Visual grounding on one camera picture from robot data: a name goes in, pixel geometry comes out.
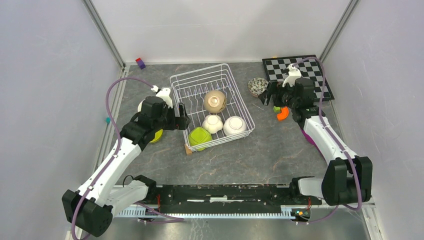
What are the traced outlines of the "pink patterned bowl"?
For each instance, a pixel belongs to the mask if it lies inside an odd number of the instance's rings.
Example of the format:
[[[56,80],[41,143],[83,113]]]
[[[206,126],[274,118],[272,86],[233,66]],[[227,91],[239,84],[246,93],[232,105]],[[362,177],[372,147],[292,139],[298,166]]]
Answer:
[[[255,77],[248,81],[247,88],[249,92],[256,98],[262,94],[268,86],[269,81],[262,77]]]

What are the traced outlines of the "yellow green round bowl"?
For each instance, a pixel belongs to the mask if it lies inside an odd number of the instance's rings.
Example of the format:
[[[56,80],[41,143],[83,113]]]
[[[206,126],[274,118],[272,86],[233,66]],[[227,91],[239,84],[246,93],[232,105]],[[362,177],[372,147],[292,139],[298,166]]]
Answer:
[[[154,138],[150,141],[150,143],[151,143],[151,144],[153,144],[153,143],[157,143],[157,142],[158,142],[158,141],[162,138],[163,132],[164,132],[164,130],[163,130],[163,129],[158,130],[158,131],[154,134]]]

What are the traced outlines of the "tan ceramic floral bowl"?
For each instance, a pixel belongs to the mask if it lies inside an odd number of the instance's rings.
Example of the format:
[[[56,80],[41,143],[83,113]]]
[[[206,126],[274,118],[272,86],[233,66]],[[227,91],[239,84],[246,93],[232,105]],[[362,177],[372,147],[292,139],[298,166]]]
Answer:
[[[204,96],[203,106],[209,113],[221,113],[226,108],[226,105],[226,95],[220,90],[208,91]]]

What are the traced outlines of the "large white ribbed bowl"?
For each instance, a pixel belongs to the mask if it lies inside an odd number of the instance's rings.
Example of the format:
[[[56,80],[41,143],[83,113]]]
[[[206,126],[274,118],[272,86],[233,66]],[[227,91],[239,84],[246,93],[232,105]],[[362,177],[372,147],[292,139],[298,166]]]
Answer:
[[[137,106],[137,112],[141,112],[144,100],[142,100]]]

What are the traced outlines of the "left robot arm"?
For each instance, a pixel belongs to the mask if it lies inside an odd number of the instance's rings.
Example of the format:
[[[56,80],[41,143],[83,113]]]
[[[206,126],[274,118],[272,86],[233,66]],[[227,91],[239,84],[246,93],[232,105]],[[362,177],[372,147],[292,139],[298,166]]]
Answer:
[[[172,105],[169,97],[148,96],[118,133],[117,140],[100,167],[77,190],[62,195],[65,217],[71,229],[80,228],[87,235],[100,237],[113,218],[130,205],[143,201],[153,203],[157,198],[154,181],[145,183],[135,178],[124,188],[112,189],[129,164],[139,156],[160,130],[186,130],[191,123],[185,105]]]

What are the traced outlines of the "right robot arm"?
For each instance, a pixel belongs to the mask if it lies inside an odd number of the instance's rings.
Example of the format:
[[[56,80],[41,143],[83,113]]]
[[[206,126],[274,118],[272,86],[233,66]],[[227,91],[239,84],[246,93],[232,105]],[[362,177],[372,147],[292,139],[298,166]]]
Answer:
[[[351,150],[329,124],[324,112],[315,104],[315,84],[300,77],[293,84],[271,80],[259,95],[264,105],[287,107],[305,138],[321,153],[327,163],[324,177],[295,177],[289,199],[302,204],[309,196],[320,198],[330,206],[353,204],[360,208],[372,196],[372,161]]]

